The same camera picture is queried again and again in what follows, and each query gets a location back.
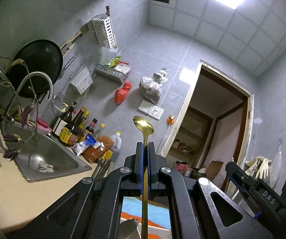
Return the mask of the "gold spoon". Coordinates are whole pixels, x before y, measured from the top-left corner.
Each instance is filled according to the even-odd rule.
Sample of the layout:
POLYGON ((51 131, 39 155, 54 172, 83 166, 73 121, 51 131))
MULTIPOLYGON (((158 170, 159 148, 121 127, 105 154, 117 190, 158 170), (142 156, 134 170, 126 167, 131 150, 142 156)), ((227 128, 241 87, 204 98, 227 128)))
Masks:
POLYGON ((152 124, 142 116, 133 117, 134 125, 143 134, 143 179, 142 179, 142 220, 141 238, 148 238, 148 137, 154 133, 152 124))

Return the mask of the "silver spoon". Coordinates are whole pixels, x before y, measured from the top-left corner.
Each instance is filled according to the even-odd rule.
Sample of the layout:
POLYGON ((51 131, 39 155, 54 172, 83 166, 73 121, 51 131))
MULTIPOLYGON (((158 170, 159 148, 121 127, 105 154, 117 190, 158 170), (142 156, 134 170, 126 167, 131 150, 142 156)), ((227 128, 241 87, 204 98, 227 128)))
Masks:
POLYGON ((139 220, 136 218, 128 219, 120 223, 119 231, 118 231, 118 238, 127 238, 134 231, 137 230, 138 225, 139 225, 139 220))

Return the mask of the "rubber gloves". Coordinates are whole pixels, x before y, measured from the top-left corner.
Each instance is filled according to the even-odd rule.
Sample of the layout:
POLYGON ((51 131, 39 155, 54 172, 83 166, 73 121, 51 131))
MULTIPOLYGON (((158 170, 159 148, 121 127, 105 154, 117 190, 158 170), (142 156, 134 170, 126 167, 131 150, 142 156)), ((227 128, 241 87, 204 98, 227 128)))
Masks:
POLYGON ((270 172, 269 164, 271 160, 258 156, 253 158, 251 161, 245 162, 245 173, 248 176, 254 177, 255 179, 264 180, 268 177, 270 172))

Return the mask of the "brown snack packet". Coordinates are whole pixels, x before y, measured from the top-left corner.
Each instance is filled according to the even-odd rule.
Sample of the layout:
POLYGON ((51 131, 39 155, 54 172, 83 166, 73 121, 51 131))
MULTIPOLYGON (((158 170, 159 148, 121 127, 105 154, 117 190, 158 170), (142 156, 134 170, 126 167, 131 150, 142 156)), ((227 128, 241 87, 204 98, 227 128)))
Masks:
POLYGON ((103 156, 114 145, 114 141, 106 135, 99 136, 96 141, 95 145, 89 146, 82 154, 90 164, 103 156))

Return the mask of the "large oil jug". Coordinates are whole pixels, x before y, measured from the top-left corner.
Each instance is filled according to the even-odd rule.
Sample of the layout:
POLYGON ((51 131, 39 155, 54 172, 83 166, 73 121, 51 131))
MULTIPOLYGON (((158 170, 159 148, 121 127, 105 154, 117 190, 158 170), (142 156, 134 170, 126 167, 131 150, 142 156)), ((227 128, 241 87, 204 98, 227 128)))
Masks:
POLYGON ((117 131, 112 136, 102 136, 102 142, 105 146, 105 151, 103 153, 103 158, 109 159, 111 161, 116 161, 119 156, 119 151, 121 149, 122 139, 121 139, 121 132, 117 131))

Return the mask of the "steel sink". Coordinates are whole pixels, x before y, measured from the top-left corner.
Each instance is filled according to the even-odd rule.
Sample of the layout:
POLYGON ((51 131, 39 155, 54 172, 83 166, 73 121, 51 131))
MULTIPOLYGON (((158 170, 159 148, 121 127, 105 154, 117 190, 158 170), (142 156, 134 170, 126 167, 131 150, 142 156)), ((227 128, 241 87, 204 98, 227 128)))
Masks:
POLYGON ((28 182, 50 180, 91 170, 88 164, 50 133, 38 131, 36 137, 31 138, 32 131, 33 128, 22 128, 16 124, 1 124, 3 135, 17 134, 27 141, 25 144, 21 141, 5 144, 9 150, 21 150, 14 161, 28 182))

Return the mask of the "dark soy sauce bottle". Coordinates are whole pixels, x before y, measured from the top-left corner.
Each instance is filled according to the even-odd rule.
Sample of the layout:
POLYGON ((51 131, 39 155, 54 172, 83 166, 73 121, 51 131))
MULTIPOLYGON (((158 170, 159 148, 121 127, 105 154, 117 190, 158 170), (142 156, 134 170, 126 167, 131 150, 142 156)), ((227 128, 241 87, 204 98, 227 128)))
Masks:
POLYGON ((79 113, 74 118, 74 120, 68 124, 66 124, 59 135, 59 140, 65 146, 72 146, 76 137, 79 134, 79 125, 82 122, 83 115, 85 114, 87 108, 81 107, 79 113))

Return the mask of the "red plastic bag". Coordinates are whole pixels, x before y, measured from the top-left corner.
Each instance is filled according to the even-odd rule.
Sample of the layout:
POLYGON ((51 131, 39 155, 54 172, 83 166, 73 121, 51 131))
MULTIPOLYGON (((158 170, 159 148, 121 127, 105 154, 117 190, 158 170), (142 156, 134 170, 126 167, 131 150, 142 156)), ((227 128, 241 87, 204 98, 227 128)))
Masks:
POLYGON ((114 103, 117 105, 121 104, 127 97, 128 92, 132 89, 132 84, 130 81, 125 81, 121 88, 115 91, 114 103))

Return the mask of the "steel faucet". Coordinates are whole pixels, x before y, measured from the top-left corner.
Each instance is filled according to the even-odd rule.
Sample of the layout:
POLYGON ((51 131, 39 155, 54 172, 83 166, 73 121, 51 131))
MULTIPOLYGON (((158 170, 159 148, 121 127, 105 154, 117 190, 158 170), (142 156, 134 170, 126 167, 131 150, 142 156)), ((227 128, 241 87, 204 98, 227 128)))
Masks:
POLYGON ((16 98, 18 103, 20 103, 20 100, 18 99, 18 95, 19 95, 20 91, 22 90, 22 88, 24 87, 24 85, 27 81, 29 81, 29 83, 30 83, 30 89, 32 90, 32 93, 34 94, 34 96, 36 96, 36 93, 35 93, 34 87, 33 87, 33 82, 31 80, 32 77, 36 77, 36 76, 42 77, 44 80, 46 80, 48 82, 48 85, 49 85, 48 99, 52 100, 53 93, 54 93, 54 87, 53 87, 52 80, 50 79, 50 77, 46 73, 41 72, 41 71, 31 72, 23 78, 18 89, 14 90, 14 95, 12 96, 9 104, 7 105, 7 108, 5 109, 5 113, 3 114, 4 119, 9 118, 9 111, 12 107, 14 99, 16 98))

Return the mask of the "white plastic bag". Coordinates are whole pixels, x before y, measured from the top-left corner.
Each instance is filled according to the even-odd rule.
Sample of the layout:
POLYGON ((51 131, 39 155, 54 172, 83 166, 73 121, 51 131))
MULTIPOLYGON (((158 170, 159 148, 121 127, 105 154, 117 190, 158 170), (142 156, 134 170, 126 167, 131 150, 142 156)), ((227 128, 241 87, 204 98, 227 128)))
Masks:
POLYGON ((153 104, 157 104, 162 94, 162 86, 168 80, 167 69, 162 68, 152 77, 142 77, 139 83, 142 95, 153 104))

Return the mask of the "white hanging holder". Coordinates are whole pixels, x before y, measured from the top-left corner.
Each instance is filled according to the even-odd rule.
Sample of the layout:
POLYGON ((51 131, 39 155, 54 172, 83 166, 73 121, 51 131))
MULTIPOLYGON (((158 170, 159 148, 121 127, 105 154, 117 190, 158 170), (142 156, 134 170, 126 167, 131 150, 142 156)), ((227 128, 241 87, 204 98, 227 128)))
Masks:
POLYGON ((85 67, 70 83, 74 90, 83 94, 92 84, 93 79, 90 71, 85 67))

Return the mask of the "black wok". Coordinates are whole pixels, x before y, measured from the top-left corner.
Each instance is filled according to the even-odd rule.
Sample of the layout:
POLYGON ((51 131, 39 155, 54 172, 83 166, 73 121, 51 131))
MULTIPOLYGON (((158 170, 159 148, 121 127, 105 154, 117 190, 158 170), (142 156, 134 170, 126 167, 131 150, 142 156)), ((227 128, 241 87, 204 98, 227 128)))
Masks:
MULTIPOLYGON (((63 55, 59 46, 47 39, 38 39, 29 42, 18 51, 14 59, 22 59, 27 64, 27 67, 17 64, 7 70, 5 75, 11 81, 14 88, 19 87, 23 78, 27 76, 27 73, 36 71, 47 74, 54 84, 63 67, 63 55)), ((30 85, 33 85, 38 97, 46 94, 50 88, 47 80, 43 77, 35 76, 31 78, 31 81, 27 81, 24 84, 18 95, 24 98, 32 98, 33 93, 29 89, 30 85)))

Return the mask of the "orange wall hook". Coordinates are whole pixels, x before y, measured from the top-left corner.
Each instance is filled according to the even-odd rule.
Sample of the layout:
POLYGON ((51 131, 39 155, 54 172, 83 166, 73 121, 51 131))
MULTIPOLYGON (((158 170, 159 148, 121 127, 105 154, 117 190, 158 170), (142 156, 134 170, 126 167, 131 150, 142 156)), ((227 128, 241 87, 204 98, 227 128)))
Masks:
POLYGON ((172 126, 175 122, 175 116, 169 115, 167 118, 167 125, 172 126))

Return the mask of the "metal wall shelf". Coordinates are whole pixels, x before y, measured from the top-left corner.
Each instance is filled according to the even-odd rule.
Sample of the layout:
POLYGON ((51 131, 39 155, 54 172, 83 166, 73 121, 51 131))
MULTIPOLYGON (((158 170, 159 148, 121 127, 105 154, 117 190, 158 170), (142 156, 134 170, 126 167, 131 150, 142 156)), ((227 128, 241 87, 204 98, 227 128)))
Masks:
POLYGON ((114 82, 117 82, 119 84, 123 84, 128 77, 126 74, 124 74, 118 70, 115 70, 113 68, 109 68, 109 67, 101 65, 101 64, 97 64, 95 66, 93 73, 92 73, 92 77, 95 78, 98 75, 105 77, 106 79, 112 80, 114 82))

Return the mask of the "white wall basket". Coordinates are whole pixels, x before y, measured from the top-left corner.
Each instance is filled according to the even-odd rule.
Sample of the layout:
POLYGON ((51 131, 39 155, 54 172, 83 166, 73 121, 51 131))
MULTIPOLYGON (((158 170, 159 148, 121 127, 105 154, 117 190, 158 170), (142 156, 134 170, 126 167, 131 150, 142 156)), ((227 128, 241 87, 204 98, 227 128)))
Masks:
POLYGON ((111 49, 116 45, 112 19, 106 14, 98 14, 91 20, 99 44, 111 49))

